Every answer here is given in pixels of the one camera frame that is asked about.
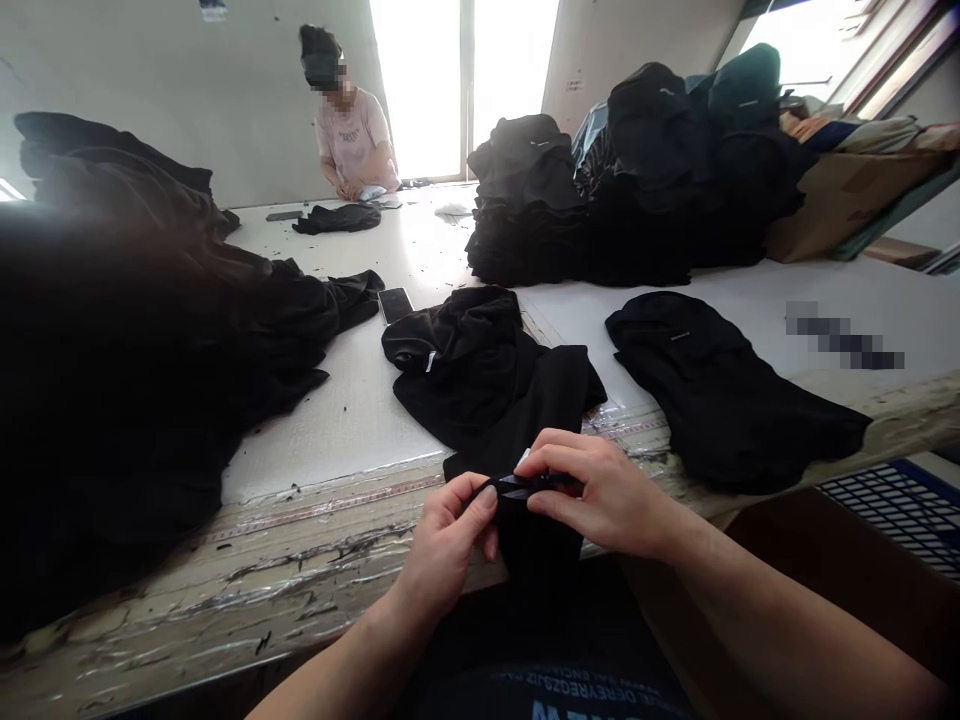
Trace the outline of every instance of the sleeve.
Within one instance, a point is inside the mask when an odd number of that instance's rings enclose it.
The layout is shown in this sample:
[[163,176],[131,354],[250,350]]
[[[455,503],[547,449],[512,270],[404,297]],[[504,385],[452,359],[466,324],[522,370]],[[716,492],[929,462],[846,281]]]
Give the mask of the sleeve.
[[332,158],[330,153],[330,143],[327,142],[327,130],[323,124],[321,113],[317,113],[317,119],[313,123],[314,130],[317,131],[317,149],[320,151],[320,157]]
[[383,108],[380,107],[380,101],[376,95],[370,94],[370,102],[367,105],[367,132],[374,145],[382,142],[390,142],[390,129],[387,127],[387,118],[383,114]]

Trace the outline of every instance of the worktable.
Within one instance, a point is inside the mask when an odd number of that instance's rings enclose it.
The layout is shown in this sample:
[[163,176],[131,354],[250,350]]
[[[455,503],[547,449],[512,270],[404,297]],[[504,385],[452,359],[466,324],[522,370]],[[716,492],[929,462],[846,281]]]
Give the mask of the worktable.
[[[237,210],[229,243],[270,259],[291,257],[314,275],[372,268],[407,289],[415,308],[478,284],[466,264],[469,218],[434,215],[449,200],[472,205],[473,187],[400,193],[379,227],[307,236],[268,212]],[[335,207],[338,203],[325,203]],[[817,261],[697,273],[675,288],[713,305],[777,372],[874,418],[864,448],[814,464],[803,485],[929,449],[960,431],[960,292],[954,283],[876,260]],[[671,496],[714,517],[763,498],[721,495],[688,480],[668,452],[652,398],[613,359],[603,321],[654,288],[563,283],[518,289],[524,322],[541,343],[585,344],[609,400],[584,432],[618,442]],[[905,353],[903,370],[851,370],[788,335],[787,301],[816,301],[821,317],[851,318]],[[449,453],[407,415],[391,386],[377,317],[337,337],[321,367],[330,379],[287,417],[244,440],[223,478],[223,508],[150,577],[28,639],[0,677],[2,715],[112,713],[339,636],[393,581],[427,492]],[[587,544],[586,554],[597,552]],[[506,578],[474,559],[467,591]]]

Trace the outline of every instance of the pink t-shirt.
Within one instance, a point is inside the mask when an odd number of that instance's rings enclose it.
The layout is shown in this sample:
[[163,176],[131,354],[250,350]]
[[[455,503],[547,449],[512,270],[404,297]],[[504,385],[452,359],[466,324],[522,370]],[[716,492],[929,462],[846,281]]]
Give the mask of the pink t-shirt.
[[[354,180],[360,174],[363,163],[379,143],[390,142],[383,108],[375,95],[360,88],[357,88],[353,107],[346,113],[321,97],[316,129],[320,157],[333,158],[337,172],[346,181]],[[368,185],[380,185],[387,192],[399,188],[400,180],[393,160],[388,161],[387,170]]]

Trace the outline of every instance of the forearm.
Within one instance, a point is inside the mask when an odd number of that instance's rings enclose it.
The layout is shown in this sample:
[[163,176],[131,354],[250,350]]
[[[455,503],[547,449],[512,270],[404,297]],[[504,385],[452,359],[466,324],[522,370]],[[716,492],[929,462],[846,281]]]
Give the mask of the forearm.
[[664,549],[754,684],[797,717],[931,717],[932,674],[859,620],[777,572],[692,511]]
[[393,591],[333,645],[287,678],[250,714],[253,720],[352,720],[385,715],[433,626],[398,611]]
[[390,148],[390,143],[379,143],[360,169],[360,180],[363,184],[372,185],[377,178],[385,175],[387,163],[390,162],[392,157],[393,151]]
[[337,166],[333,163],[333,160],[330,158],[321,159],[320,169],[323,171],[323,176],[336,190],[340,183],[340,176],[337,174]]

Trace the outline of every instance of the cardboard box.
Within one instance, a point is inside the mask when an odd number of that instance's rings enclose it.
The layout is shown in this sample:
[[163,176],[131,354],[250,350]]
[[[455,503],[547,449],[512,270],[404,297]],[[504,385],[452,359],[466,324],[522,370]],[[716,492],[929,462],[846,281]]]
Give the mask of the cardboard box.
[[767,257],[797,262],[823,255],[887,205],[933,175],[948,153],[826,153],[800,180],[803,207],[767,229]]
[[882,237],[874,240],[863,254],[875,260],[916,270],[937,257],[940,251],[926,245],[908,243],[906,240]]

